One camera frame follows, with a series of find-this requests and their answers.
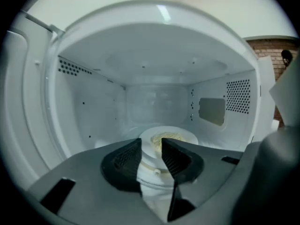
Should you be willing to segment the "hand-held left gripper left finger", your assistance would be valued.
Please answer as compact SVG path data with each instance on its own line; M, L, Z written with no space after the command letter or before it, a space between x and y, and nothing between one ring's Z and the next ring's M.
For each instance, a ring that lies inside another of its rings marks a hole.
M141 139L80 152L30 188L52 225L162 225L142 198L137 170Z

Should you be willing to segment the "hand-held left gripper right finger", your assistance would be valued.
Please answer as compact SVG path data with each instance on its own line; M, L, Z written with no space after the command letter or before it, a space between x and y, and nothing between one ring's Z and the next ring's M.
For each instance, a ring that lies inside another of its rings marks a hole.
M243 153L162 139L162 160L174 179L167 221L172 222L209 200L227 181Z

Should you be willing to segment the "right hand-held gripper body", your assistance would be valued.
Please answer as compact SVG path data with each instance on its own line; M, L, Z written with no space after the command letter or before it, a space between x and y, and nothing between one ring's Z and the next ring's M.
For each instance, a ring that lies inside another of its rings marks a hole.
M300 225L300 127L282 128L260 143L234 225Z

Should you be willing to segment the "yellowish food residue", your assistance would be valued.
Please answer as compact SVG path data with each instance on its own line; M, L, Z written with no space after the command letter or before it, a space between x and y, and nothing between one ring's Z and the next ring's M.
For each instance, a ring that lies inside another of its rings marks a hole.
M164 132L160 134L156 134L150 138L150 141L154 144L155 150L161 152L162 151L162 139L175 139L179 141L185 142L185 138L180 133L173 132Z

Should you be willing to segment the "white microwave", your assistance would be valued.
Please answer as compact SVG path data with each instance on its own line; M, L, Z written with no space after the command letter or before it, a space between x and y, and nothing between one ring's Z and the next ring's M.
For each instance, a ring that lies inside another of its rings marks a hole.
M271 132L275 80L270 56L188 5L125 1L62 30L21 10L0 47L0 148L28 191L73 155L153 127L243 152ZM167 170L141 162L137 180L148 204L171 199Z

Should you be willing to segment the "white round plate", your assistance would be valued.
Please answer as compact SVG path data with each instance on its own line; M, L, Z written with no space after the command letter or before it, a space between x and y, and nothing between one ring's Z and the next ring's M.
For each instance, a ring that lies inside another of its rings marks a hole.
M172 126L159 126L159 127L152 127L144 132L142 132L139 138L142 140L142 164L146 167L150 167L152 170L166 170L167 167L162 160L162 152L156 151L154 144L150 141L150 138L156 134L164 133L164 132L173 132L173 133L180 133L184 138L185 142L192 143L197 145L198 139L196 136L179 127L172 127Z

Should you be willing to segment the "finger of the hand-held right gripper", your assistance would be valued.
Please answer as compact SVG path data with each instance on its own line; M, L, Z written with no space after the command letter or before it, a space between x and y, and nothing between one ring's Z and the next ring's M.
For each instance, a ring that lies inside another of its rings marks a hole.
M284 125L300 127L300 54L270 89L270 94Z

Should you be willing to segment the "tall black office chair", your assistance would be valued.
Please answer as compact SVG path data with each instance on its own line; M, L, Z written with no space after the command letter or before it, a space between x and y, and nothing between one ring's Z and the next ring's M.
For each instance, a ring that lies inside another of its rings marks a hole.
M281 56L282 56L284 65L286 67L288 67L293 60L293 55L291 54L291 52L289 50L283 50L281 52Z

